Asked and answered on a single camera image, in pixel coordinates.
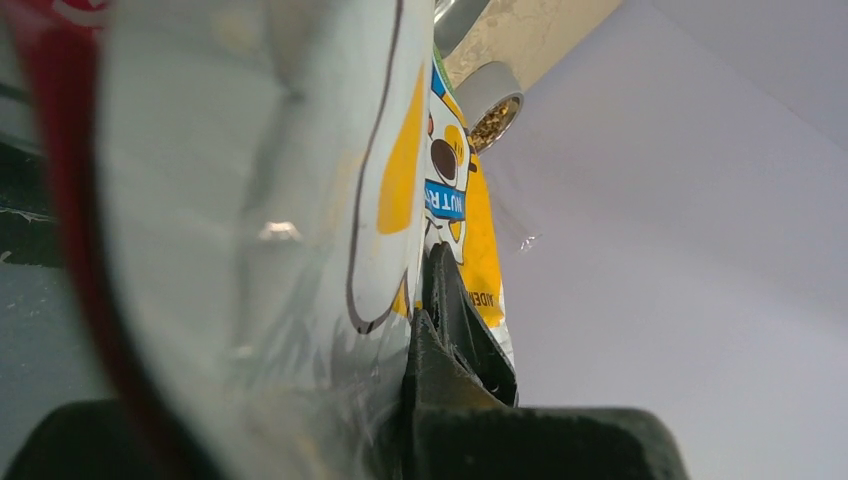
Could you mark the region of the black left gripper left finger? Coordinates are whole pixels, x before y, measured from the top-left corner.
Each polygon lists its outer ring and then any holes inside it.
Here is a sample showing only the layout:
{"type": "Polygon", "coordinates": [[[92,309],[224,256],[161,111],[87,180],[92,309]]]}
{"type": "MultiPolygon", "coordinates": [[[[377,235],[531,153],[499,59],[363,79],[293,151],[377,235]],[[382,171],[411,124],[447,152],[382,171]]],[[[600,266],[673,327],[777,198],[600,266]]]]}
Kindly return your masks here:
{"type": "Polygon", "coordinates": [[[196,479],[154,450],[121,402],[76,401],[49,412],[13,456],[5,479],[196,479]]]}

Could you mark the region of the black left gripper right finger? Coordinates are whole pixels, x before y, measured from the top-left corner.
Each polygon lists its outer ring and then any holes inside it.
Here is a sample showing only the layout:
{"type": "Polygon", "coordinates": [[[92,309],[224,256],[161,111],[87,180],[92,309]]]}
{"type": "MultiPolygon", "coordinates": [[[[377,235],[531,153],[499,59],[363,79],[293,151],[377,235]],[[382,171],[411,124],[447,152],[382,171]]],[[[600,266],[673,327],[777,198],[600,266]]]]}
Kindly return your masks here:
{"type": "Polygon", "coordinates": [[[403,383],[408,479],[684,479],[676,442],[632,408],[529,408],[450,247],[423,259],[403,383]]]}

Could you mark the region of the pet food bag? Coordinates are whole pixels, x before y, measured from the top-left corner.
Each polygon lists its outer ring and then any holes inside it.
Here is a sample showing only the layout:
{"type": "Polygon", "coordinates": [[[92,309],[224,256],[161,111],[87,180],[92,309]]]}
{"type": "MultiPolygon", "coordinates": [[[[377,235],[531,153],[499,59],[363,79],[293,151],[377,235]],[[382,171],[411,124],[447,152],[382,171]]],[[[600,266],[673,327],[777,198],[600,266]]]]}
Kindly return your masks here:
{"type": "Polygon", "coordinates": [[[403,473],[435,1],[5,1],[89,331],[196,479],[403,473]]]}

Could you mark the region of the grey metal scoop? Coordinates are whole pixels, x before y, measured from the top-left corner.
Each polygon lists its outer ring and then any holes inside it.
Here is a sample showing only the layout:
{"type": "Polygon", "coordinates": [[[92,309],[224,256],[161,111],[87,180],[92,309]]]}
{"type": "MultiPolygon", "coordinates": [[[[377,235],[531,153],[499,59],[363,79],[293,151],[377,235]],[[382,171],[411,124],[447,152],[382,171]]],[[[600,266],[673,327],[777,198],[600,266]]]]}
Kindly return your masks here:
{"type": "Polygon", "coordinates": [[[489,3],[489,0],[435,1],[434,43],[443,58],[457,48],[489,3]]]}

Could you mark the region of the grey double pet bowl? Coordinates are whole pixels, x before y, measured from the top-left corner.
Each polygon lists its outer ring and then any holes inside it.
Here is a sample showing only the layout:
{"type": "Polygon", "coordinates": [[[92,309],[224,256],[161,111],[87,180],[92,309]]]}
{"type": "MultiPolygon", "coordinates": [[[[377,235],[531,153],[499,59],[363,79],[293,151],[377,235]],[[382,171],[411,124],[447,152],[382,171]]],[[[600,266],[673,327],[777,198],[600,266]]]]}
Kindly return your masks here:
{"type": "Polygon", "coordinates": [[[524,103],[524,92],[510,67],[489,62],[469,75],[455,90],[469,129],[469,141],[478,154],[509,130],[524,103]]]}

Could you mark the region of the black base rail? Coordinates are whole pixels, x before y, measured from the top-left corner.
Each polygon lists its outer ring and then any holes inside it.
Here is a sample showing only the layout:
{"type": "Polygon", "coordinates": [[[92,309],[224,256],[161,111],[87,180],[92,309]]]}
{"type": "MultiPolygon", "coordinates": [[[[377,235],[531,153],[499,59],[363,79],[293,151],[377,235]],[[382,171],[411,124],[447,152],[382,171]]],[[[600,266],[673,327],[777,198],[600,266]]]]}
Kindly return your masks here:
{"type": "Polygon", "coordinates": [[[1,82],[1,262],[60,268],[58,224],[28,94],[1,82]]]}

